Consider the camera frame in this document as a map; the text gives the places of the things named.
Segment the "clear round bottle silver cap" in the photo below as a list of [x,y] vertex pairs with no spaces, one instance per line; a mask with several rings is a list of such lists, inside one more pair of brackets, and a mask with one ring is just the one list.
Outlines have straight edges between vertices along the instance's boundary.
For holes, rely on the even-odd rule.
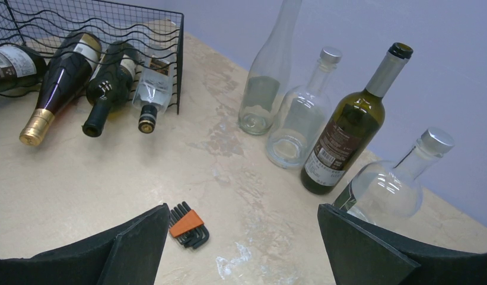
[[304,165],[332,114],[326,89],[341,59],[339,49],[323,47],[308,83],[284,96],[266,143],[268,159],[275,165],[284,169]]

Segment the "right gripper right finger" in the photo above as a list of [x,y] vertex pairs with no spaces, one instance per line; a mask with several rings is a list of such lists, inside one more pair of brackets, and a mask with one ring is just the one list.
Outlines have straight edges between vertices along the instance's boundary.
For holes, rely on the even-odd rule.
[[487,284],[487,253],[410,239],[330,204],[317,219],[336,284]]

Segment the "tall clear bottle no cap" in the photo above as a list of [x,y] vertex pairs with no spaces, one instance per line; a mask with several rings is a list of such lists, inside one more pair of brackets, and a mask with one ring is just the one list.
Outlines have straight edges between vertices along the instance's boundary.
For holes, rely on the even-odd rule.
[[238,113],[238,124],[248,134],[268,132],[287,92],[292,37],[301,4],[300,0],[282,2],[272,32],[251,65]]

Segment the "dark green bottle silver foil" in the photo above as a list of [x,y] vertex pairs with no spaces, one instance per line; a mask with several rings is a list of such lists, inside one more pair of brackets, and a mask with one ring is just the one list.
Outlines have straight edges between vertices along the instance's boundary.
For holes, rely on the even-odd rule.
[[410,46],[393,43],[365,88],[338,103],[301,169],[309,192],[331,192],[374,138],[385,120],[383,97],[412,54]]

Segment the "dark bottle grey foil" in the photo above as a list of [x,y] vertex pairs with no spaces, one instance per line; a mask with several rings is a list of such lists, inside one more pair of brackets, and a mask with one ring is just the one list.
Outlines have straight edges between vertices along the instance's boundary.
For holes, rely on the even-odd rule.
[[46,71],[45,59],[34,49],[16,45],[0,47],[0,93],[36,85]]

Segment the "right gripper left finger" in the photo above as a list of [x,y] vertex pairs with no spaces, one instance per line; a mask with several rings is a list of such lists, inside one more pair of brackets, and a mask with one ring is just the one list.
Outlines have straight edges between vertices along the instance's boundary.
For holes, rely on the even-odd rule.
[[162,204],[31,258],[0,259],[0,284],[154,284],[169,221]]

